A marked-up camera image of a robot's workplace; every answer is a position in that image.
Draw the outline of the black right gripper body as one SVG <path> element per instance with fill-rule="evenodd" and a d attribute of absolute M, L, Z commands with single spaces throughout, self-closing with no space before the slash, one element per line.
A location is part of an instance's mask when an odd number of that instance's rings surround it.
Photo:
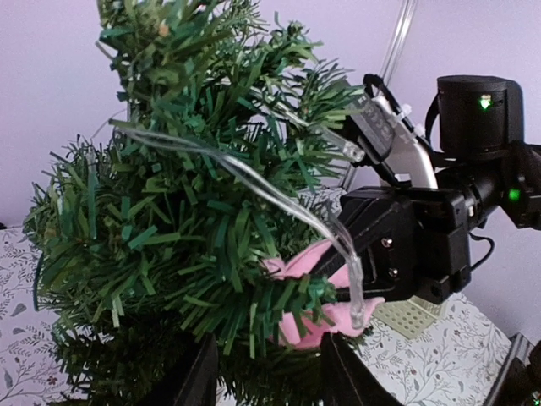
<path fill-rule="evenodd" d="M 383 239 L 360 258 L 363 284 L 412 279 L 413 296 L 441 303 L 470 283 L 473 230 L 496 208 L 518 228 L 539 229 L 540 149 L 524 140 L 521 86 L 496 76 L 439 77 L 424 129 L 437 189 L 380 183 L 345 194 L 340 205 L 344 198 L 403 201 L 398 244 Z"/>

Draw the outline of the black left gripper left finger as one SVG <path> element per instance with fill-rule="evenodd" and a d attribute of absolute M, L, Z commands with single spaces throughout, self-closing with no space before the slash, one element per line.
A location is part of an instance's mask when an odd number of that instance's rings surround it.
<path fill-rule="evenodd" d="M 193 342 L 143 398 L 143 405 L 216 405 L 219 354 L 214 335 Z"/>

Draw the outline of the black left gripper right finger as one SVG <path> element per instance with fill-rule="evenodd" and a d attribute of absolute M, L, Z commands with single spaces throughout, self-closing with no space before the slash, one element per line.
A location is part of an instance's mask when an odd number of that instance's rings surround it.
<path fill-rule="evenodd" d="M 326 332 L 320 343 L 324 405 L 400 406 L 339 333 Z"/>

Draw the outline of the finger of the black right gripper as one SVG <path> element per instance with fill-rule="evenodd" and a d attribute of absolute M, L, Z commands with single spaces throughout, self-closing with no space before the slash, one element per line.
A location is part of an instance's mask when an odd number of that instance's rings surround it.
<path fill-rule="evenodd" d="M 348 280 L 334 280 L 333 285 L 338 302 L 351 301 Z M 410 299 L 413 294 L 414 281 L 412 279 L 379 280 L 363 285 L 363 297 L 365 299 L 383 298 L 385 302 L 396 302 Z"/>
<path fill-rule="evenodd" d="M 310 273 L 331 277 L 346 265 L 353 255 L 361 258 L 375 248 L 382 248 L 383 239 L 391 246 L 398 244 L 400 227 L 406 221 L 406 204 L 380 198 L 342 200 L 342 211 L 332 222 L 336 242 L 323 251 Z"/>

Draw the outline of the clear string light garland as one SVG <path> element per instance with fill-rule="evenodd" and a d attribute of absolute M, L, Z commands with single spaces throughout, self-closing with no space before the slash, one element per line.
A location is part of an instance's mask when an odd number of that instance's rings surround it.
<path fill-rule="evenodd" d="M 284 117 L 289 123 L 307 129 L 337 147 L 339 152 L 348 161 L 357 161 L 356 156 L 360 152 L 360 148 L 333 130 L 328 129 L 322 124 L 309 123 L 301 119 L 286 104 L 278 101 L 273 95 L 265 93 L 257 87 L 250 87 L 249 94 L 259 104 L 265 106 L 270 111 L 270 115 Z M 114 117 L 110 117 L 106 123 L 111 125 L 115 132 L 125 134 L 131 139 L 150 147 L 169 151 L 193 152 L 211 157 L 259 197 L 309 225 L 332 243 L 336 242 L 336 231 L 332 226 L 332 222 L 337 217 L 332 212 L 328 213 L 328 223 L 323 223 L 306 207 L 287 197 L 278 188 L 271 185 L 259 175 L 252 167 L 240 161 L 235 156 L 219 151 L 201 140 L 138 129 L 135 123 L 119 121 Z M 350 282 L 350 316 L 352 327 L 360 330 L 368 324 L 368 302 L 363 298 L 363 267 L 360 258 L 356 255 L 353 255 L 352 259 L 347 262 L 347 266 Z"/>

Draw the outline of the small green christmas tree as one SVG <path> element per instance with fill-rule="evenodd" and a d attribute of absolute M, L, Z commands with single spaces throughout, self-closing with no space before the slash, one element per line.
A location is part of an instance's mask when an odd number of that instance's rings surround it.
<path fill-rule="evenodd" d="M 255 1 L 100 1 L 100 41 L 138 129 L 203 141 L 289 198 L 336 173 L 336 149 L 272 116 L 257 87 L 301 119 L 338 129 L 355 90 L 315 56 L 297 21 L 268 23 Z M 247 405 L 318 405 L 313 349 L 283 348 L 283 312 L 311 332 L 327 277 L 273 280 L 264 260 L 320 238 L 211 157 L 114 131 L 78 140 L 36 187 L 25 234 L 40 250 L 36 291 L 58 315 L 64 405 L 135 405 L 195 339 L 214 335 L 218 379 Z"/>

